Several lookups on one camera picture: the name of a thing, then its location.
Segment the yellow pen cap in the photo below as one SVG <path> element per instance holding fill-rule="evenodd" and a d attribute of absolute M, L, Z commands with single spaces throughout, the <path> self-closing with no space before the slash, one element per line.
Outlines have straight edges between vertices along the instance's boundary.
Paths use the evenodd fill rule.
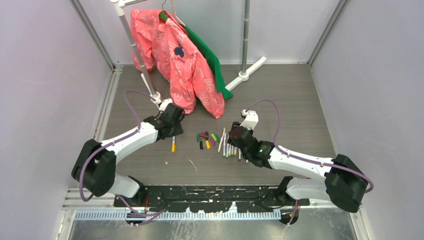
<path fill-rule="evenodd" d="M 206 148 L 207 148 L 207 149 L 210 149 L 210 148 L 211 148 L 211 144 L 210 144 L 210 142 L 209 142 L 208 140 L 206 140 L 206 141 L 205 141 L 205 143 L 206 143 Z"/>

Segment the lime pen cap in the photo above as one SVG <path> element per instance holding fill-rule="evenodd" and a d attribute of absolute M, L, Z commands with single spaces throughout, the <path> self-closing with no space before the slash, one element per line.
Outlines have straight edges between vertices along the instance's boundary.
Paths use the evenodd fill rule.
<path fill-rule="evenodd" d="M 215 135 L 214 133 L 211 133 L 210 135 L 211 135 L 211 137 L 213 138 L 213 140 L 214 140 L 215 142 L 217 142 L 217 141 L 218 141 L 218 139 L 217 139 L 217 137 L 216 137 L 216 135 Z"/>

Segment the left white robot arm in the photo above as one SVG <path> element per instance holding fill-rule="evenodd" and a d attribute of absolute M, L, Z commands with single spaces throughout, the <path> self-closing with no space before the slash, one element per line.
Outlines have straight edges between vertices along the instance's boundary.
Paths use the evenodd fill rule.
<path fill-rule="evenodd" d="M 182 134 L 183 119 L 182 108 L 163 102 L 158 115 L 145 118 L 135 128 L 102 142 L 86 141 L 71 171 L 72 178 L 96 197 L 110 193 L 125 197 L 135 207 L 141 206 L 146 200 L 143 184 L 117 174 L 116 166 L 142 147 Z"/>

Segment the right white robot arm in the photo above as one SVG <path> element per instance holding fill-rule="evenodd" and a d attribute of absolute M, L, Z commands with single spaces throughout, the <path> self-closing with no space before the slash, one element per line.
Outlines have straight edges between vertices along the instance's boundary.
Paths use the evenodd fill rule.
<path fill-rule="evenodd" d="M 371 180 L 346 155 L 316 157 L 291 151 L 270 141 L 257 140 L 253 131 L 235 121 L 228 143 L 259 168 L 289 171 L 306 179 L 286 178 L 277 198 L 283 205 L 295 200 L 330 201 L 338 208 L 358 212 L 364 195 L 372 190 Z"/>

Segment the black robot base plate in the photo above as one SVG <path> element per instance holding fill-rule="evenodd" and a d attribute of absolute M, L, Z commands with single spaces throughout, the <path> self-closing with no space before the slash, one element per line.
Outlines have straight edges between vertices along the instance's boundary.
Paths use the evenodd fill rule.
<path fill-rule="evenodd" d="M 127 202 L 133 208 L 148 207 L 152 212 L 166 209 L 170 213 L 225 213 L 232 205 L 237 213 L 265 213 L 295 204 L 272 185 L 148 185 L 140 196 Z"/>

